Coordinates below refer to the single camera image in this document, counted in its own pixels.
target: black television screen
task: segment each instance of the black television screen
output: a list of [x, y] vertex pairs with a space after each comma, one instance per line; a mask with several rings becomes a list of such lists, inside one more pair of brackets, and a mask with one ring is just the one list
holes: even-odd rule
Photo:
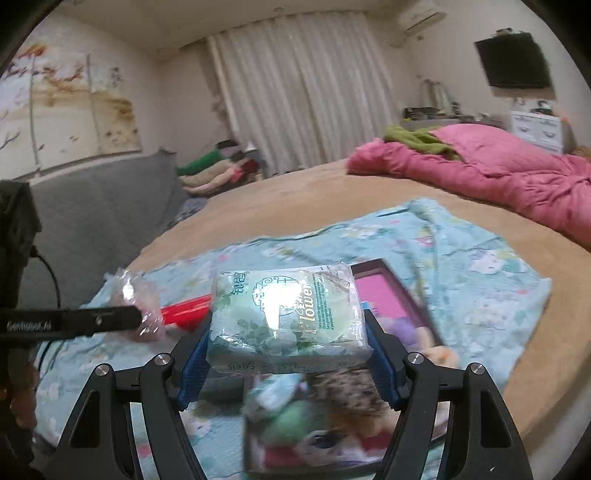
[[499, 35], [476, 42], [482, 67], [492, 87], [552, 87], [548, 64], [529, 33]]

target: bolt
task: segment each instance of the bolt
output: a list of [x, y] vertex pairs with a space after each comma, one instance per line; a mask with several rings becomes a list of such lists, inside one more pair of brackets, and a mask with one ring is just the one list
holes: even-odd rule
[[109, 365], [101, 364], [95, 368], [95, 374], [97, 374], [99, 377], [104, 377], [107, 373], [109, 373], [109, 370]]
[[470, 370], [472, 370], [472, 372], [476, 375], [482, 375], [484, 372], [486, 372], [486, 368], [484, 368], [484, 365], [477, 363], [470, 364]]
[[154, 362], [156, 365], [166, 365], [170, 362], [170, 355], [167, 353], [159, 353], [154, 357]]
[[408, 354], [408, 361], [411, 362], [413, 365], [420, 365], [425, 361], [425, 357], [423, 357], [418, 352], [412, 352]]

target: floral blanket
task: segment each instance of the floral blanket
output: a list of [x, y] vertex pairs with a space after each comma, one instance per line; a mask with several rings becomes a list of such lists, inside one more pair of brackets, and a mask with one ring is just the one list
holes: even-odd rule
[[[454, 217], [434, 200], [413, 200], [304, 235], [230, 245], [144, 277], [158, 286], [164, 306], [208, 293], [216, 269], [355, 264], [375, 258], [383, 258], [411, 294], [425, 302], [444, 343], [459, 354], [460, 367], [483, 363], [503, 389], [542, 314], [551, 280], [541, 278], [502, 238]], [[107, 280], [89, 305], [105, 304], [109, 291]], [[143, 365], [155, 354], [170, 351], [178, 337], [168, 337], [160, 343], [133, 343], [111, 333], [56, 342], [48, 351], [38, 389], [38, 432], [57, 444], [95, 365]], [[210, 479], [248, 477], [243, 472], [239, 409], [200, 400], [181, 414]], [[132, 418], [144, 478], [156, 479], [141, 406], [132, 406]], [[430, 452], [425, 479], [436, 477], [441, 449]]]

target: pink comforter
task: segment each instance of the pink comforter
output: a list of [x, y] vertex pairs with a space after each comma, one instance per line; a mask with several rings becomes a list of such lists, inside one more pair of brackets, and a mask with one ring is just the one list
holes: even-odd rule
[[347, 160], [349, 173], [389, 174], [486, 200], [591, 247], [591, 163], [551, 155], [503, 130], [449, 125], [432, 132], [462, 156], [449, 161], [376, 139]]

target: curtain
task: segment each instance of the curtain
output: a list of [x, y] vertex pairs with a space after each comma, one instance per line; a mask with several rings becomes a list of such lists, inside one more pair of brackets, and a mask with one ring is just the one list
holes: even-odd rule
[[272, 18], [208, 41], [232, 131], [271, 174], [345, 158], [400, 120], [362, 12]]

